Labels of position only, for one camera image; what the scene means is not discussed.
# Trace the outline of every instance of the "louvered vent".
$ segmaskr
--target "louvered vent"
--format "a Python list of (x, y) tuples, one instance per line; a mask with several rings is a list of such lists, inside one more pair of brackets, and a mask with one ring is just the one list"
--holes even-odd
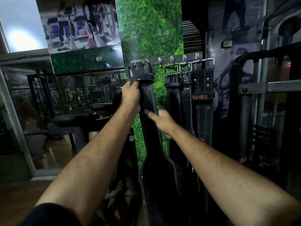
[(184, 53), (192, 53), (202, 50), (203, 37), (201, 32), (188, 20), (183, 21)]

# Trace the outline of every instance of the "green grass-patterned panel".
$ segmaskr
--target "green grass-patterned panel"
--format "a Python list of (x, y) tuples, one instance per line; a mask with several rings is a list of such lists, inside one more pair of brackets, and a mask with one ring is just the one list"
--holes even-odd
[[(181, 0), (116, 0), (116, 9), (126, 71), (131, 60), (184, 53)], [(157, 106), (167, 109), (163, 69), (158, 65), (152, 69)], [(140, 168), (146, 157), (146, 148), (139, 116), (133, 129)], [(166, 153), (166, 136), (162, 135), (162, 138)]]
[(50, 57), (55, 74), (124, 67), (120, 44), (56, 53)]

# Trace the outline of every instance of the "person's right arm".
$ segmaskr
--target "person's right arm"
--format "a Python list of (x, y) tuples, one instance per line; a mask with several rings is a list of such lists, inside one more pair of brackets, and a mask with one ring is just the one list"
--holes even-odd
[(221, 210), (234, 225), (291, 225), (301, 205), (279, 186), (180, 127), (165, 110), (146, 114), (175, 140)]

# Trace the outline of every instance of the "forearm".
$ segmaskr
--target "forearm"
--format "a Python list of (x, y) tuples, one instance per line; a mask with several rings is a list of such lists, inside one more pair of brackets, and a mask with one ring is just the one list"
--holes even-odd
[(289, 225), (300, 204), (280, 187), (175, 127), (172, 137), (213, 199), (235, 225)]
[(86, 225), (106, 193), (135, 118), (121, 105), (100, 133), (61, 171), (37, 205), (53, 202), (72, 210)]

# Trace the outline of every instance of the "person's left arm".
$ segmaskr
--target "person's left arm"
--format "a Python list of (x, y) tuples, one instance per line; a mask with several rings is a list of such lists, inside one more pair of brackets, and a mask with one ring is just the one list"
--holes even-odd
[(37, 205), (56, 203), (87, 225), (104, 197), (122, 147), (140, 111), (139, 82), (122, 87), (122, 103), (100, 133), (57, 175)]

